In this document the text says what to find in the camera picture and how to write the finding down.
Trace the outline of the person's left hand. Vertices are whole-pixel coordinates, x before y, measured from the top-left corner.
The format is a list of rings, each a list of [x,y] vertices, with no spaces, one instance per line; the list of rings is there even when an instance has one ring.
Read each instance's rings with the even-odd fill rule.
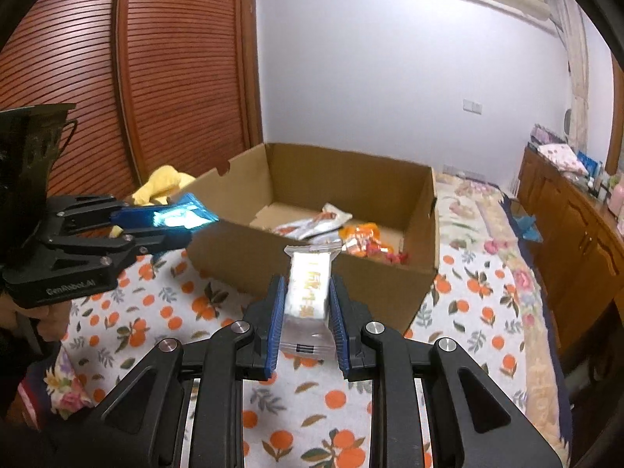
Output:
[[[70,301],[24,310],[18,307],[8,294],[2,292],[0,299],[0,326],[2,330],[18,332],[17,315],[38,321],[37,331],[44,341],[58,341],[64,338],[70,322],[72,303]]]

